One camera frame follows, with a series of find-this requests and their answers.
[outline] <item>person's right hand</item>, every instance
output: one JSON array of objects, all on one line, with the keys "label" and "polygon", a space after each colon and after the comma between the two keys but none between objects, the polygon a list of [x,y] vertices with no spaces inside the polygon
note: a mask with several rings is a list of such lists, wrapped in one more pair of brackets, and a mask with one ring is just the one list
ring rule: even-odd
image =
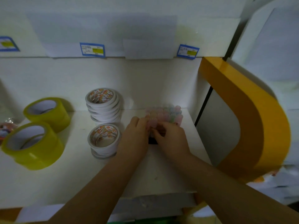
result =
[{"label": "person's right hand", "polygon": [[152,132],[160,148],[169,159],[175,161],[182,156],[191,154],[183,128],[169,122],[161,122],[158,125],[160,125],[158,128],[165,128],[165,136],[162,137],[156,129],[152,129]]}]

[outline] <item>hand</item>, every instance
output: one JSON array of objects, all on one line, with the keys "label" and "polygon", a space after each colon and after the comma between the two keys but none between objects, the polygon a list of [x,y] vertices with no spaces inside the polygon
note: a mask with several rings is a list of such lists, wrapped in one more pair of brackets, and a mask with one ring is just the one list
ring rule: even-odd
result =
[{"label": "hand", "polygon": [[160,148],[169,159],[175,161],[182,156],[191,154],[183,128],[169,122],[159,123],[157,128],[161,127],[166,130],[164,137],[156,129],[152,129],[152,132]]},{"label": "hand", "polygon": [[117,156],[141,161],[148,148],[148,129],[146,128],[148,118],[134,116],[123,132],[118,144]]}]

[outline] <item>blue price tag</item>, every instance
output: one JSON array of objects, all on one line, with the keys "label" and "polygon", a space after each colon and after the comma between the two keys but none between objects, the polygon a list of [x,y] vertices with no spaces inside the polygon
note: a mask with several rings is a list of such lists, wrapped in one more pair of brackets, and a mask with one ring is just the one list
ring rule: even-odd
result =
[{"label": "blue price tag", "polygon": [[20,51],[11,37],[0,36],[0,52]]},{"label": "blue price tag", "polygon": [[83,56],[106,57],[105,46],[102,44],[80,42],[80,48]]},{"label": "blue price tag", "polygon": [[198,51],[199,48],[181,44],[180,47],[178,48],[178,53],[176,56],[194,60]]}]

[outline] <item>white shelf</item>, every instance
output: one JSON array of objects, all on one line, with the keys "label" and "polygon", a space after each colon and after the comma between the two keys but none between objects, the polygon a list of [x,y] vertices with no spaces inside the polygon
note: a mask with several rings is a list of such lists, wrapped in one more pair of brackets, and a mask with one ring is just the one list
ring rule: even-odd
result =
[{"label": "white shelf", "polygon": [[[182,112],[184,118],[181,126],[185,129],[191,152],[211,163],[188,110],[184,108]],[[97,160],[91,155],[87,136],[96,125],[88,111],[69,114],[72,117],[70,126],[59,133],[65,150],[51,166],[30,171],[0,151],[0,209],[64,204],[107,163],[107,160]],[[119,129],[123,131],[133,116],[143,117],[144,114],[142,109],[123,110]],[[146,157],[122,198],[182,192],[194,192],[194,188],[177,173],[157,145],[149,145]]]}]

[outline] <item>forearm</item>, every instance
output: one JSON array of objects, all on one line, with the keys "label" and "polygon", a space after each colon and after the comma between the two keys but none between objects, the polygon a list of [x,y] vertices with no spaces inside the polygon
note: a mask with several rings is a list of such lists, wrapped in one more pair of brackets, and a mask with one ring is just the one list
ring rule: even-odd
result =
[{"label": "forearm", "polygon": [[140,160],[117,155],[47,223],[107,223]]},{"label": "forearm", "polygon": [[174,162],[223,224],[299,221],[297,212],[237,182],[193,155]]}]

